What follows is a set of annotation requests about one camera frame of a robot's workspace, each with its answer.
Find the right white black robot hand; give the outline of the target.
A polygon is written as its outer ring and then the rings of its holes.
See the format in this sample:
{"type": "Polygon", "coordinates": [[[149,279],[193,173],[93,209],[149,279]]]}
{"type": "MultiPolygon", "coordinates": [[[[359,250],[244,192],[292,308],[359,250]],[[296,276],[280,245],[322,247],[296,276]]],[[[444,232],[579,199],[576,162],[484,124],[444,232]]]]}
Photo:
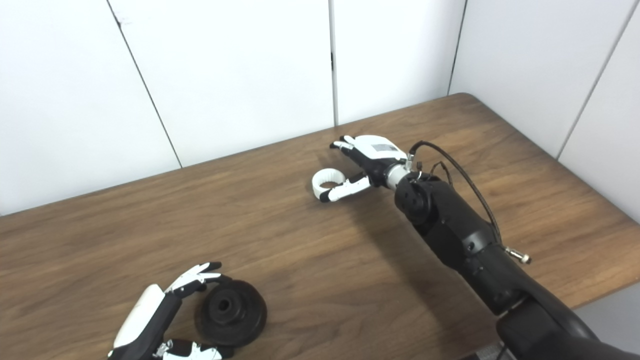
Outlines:
{"type": "Polygon", "coordinates": [[[346,177],[334,168],[325,168],[311,178],[314,196],[322,203],[336,202],[371,187],[385,187],[395,191],[409,175],[413,157],[407,155],[386,137],[361,135],[342,136],[329,144],[352,160],[361,172],[346,177]]]}

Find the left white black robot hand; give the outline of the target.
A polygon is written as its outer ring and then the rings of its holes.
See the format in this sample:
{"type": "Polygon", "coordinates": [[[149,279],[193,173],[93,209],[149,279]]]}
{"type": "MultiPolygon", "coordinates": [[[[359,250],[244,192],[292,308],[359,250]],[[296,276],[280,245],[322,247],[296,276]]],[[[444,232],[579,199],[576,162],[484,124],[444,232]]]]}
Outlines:
{"type": "Polygon", "coordinates": [[[231,278],[217,269],[221,262],[194,265],[178,276],[167,289],[149,285],[128,313],[107,355],[108,360],[226,360],[234,356],[230,346],[184,339],[165,339],[183,299],[203,292],[209,283],[231,278]]]}

